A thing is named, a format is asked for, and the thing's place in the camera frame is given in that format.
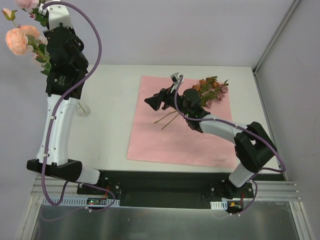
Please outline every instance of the metal sheet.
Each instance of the metal sheet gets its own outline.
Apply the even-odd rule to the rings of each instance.
[[[40,211],[45,218],[53,219],[73,209],[41,206]],[[81,209],[54,222],[38,218],[32,239],[295,240],[299,237],[289,203],[263,201],[255,202],[240,217],[229,216],[224,210],[114,207],[89,213]]]

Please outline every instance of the flower stem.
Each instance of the flower stem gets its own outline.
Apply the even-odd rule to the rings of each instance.
[[[14,20],[12,20],[12,23],[14,24],[14,26],[15,26],[16,28],[18,28],[18,25],[15,23]]]
[[[82,111],[83,111],[85,114],[87,114],[87,112],[85,111],[85,109],[81,106],[80,102],[78,102],[78,104],[79,104],[80,108],[82,109]]]
[[[170,114],[174,114],[176,113],[177,111],[172,111],[172,112],[169,112],[167,115],[165,115],[163,118],[160,118],[158,121],[155,121],[154,124],[160,122],[162,119],[165,119],[166,117],[168,117]]]
[[[164,125],[164,127],[163,128],[161,128],[161,130],[163,130],[166,126],[168,126],[173,120],[175,120],[176,119],[176,117],[178,117],[180,115],[180,113],[178,113],[177,115],[175,115],[175,117],[170,121],[170,122],[168,122],[166,125]]]
[[[35,44],[32,41],[28,41],[28,44],[31,45],[34,49],[37,49],[38,53],[41,57],[43,57],[43,58],[45,58],[45,60],[49,61],[49,58],[43,54],[43,52],[40,50],[40,48],[37,46],[37,44]]]

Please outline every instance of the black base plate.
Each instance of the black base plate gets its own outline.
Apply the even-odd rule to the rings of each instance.
[[[210,202],[220,202],[214,188],[228,178],[229,173],[100,171],[97,186],[109,186],[123,207],[210,209]],[[282,174],[259,174],[254,180],[284,181]],[[234,197],[252,198],[251,183]],[[82,186],[79,195],[99,195],[105,192]]]

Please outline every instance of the clear vase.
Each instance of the clear vase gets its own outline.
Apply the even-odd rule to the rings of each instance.
[[[88,107],[88,105],[84,101],[81,101],[81,100],[76,105],[76,111],[80,117],[88,117],[91,113],[91,110]]]

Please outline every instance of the wire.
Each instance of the wire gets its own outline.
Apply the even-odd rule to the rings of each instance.
[[[98,209],[98,210],[95,210],[95,209],[90,209],[89,212],[94,212],[94,213],[99,213],[99,212],[102,212],[102,211],[105,211],[107,209],[109,209],[116,201],[116,196],[113,194],[113,192],[109,191],[108,189],[105,189],[105,188],[102,188],[102,187],[98,187],[98,186],[94,186],[94,185],[91,185],[91,184],[87,184],[87,183],[83,183],[83,185],[87,186],[87,187],[90,187],[90,188],[93,188],[93,189],[98,189],[98,190],[102,190],[102,191],[105,191],[106,193],[109,193],[111,194],[112,198],[113,198],[113,201],[105,206],[104,208],[102,209]],[[68,217],[70,216],[71,214],[75,213],[76,211],[80,210],[80,209],[88,209],[87,206],[81,206],[81,207],[77,207],[76,209],[73,209],[72,211],[66,213],[65,215],[62,215],[62,216],[59,216],[57,218],[53,218],[53,219],[46,219],[43,217],[42,215],[42,212],[39,213],[39,217],[45,221],[45,222],[48,222],[48,223],[51,223],[51,222],[55,222],[57,220],[60,220],[60,219],[63,219],[65,217]]]
[[[286,170],[287,170],[287,167],[285,165],[285,162],[282,160],[282,158],[280,157],[280,155],[277,153],[276,150],[274,150],[274,148],[266,141],[264,140],[262,137],[258,136],[257,134],[241,127],[241,126],[238,126],[238,125],[235,125],[234,123],[232,122],[229,122],[227,120],[224,120],[224,119],[219,119],[219,118],[192,118],[192,117],[188,117],[186,115],[184,115],[180,110],[179,110],[179,107],[178,107],[178,103],[177,103],[177,98],[178,98],[178,90],[180,88],[180,85],[182,83],[182,80],[183,80],[184,76],[181,74],[180,75],[180,80],[179,80],[179,83],[178,83],[178,86],[175,90],[175,93],[174,93],[174,106],[175,106],[175,110],[177,110],[177,112],[185,119],[187,120],[191,120],[191,121],[198,121],[198,122],[202,122],[202,121],[217,121],[217,122],[220,122],[220,123],[224,123],[224,124],[227,124],[231,127],[234,127],[234,128],[238,128],[242,131],[244,131],[245,133],[255,137],[256,139],[258,139],[259,141],[261,141],[262,143],[264,143],[271,151],[272,153],[276,156],[276,158],[279,160],[280,162],[280,165],[282,167],[282,170],[278,170],[278,169],[274,169],[274,168],[269,168],[269,167],[264,167],[262,168],[261,170],[271,170],[271,171],[274,171],[274,172],[278,172],[278,173],[284,173]]]
[[[47,165],[47,160],[48,160],[48,151],[49,151],[49,141],[50,141],[50,136],[51,136],[51,131],[52,131],[52,128],[53,128],[53,124],[54,124],[54,119],[56,118],[56,113],[57,113],[57,110],[58,110],[58,107],[59,105],[61,104],[61,102],[64,100],[64,98],[70,93],[72,92],[74,89],[76,89],[77,87],[79,87],[80,85],[82,85],[93,73],[94,71],[97,69],[98,65],[99,65],[99,62],[101,60],[101,56],[102,56],[102,43],[101,43],[101,38],[99,36],[99,33],[98,33],[98,30],[96,29],[94,23],[89,19],[89,17],[83,12],[81,11],[79,8],[77,8],[76,6],[68,3],[68,2],[64,2],[64,1],[50,1],[50,2],[47,2],[43,5],[43,9],[46,9],[47,7],[51,6],[51,5],[63,5],[63,6],[66,6],[66,7],[69,7],[69,8],[72,8],[74,10],[76,10],[79,14],[81,14],[86,20],[87,22],[90,24],[90,26],[92,27],[94,33],[95,33],[95,36],[96,36],[96,39],[97,39],[97,42],[98,42],[98,56],[96,58],[96,61],[95,61],[95,64],[93,66],[93,68],[91,69],[91,71],[83,78],[81,79],[78,83],[76,83],[74,86],[72,86],[71,88],[69,88],[60,98],[59,100],[57,101],[57,103],[55,104],[54,108],[53,108],[53,111],[52,111],[52,118],[50,119],[49,121],[49,126],[48,126],[48,130],[47,130],[47,134],[46,134],[46,139],[45,139],[45,146],[44,146],[44,158],[43,158],[43,163],[42,163],[42,171],[41,171],[41,186],[42,186],[42,190],[43,190],[43,194],[45,196],[45,199],[53,206],[58,206],[62,199],[63,199],[63,196],[64,196],[64,190],[67,186],[67,183],[66,182],[63,186],[64,189],[62,189],[62,193],[61,193],[61,198],[60,200],[55,203],[53,202],[50,197],[49,197],[49,194],[47,192],[47,189],[46,189],[46,183],[45,183],[45,172],[46,172],[46,165]]]
[[[106,200],[107,197],[108,197],[108,192],[106,191],[103,197],[101,198],[101,200]]]
[[[252,198],[251,202],[248,204],[248,206],[246,206],[245,209],[243,209],[240,213],[243,213],[244,211],[246,211],[254,203],[254,201],[256,200],[256,197],[258,195],[258,184],[256,183],[256,181],[253,181],[253,180],[251,180],[251,181],[255,185],[255,191],[254,191],[253,198]]]

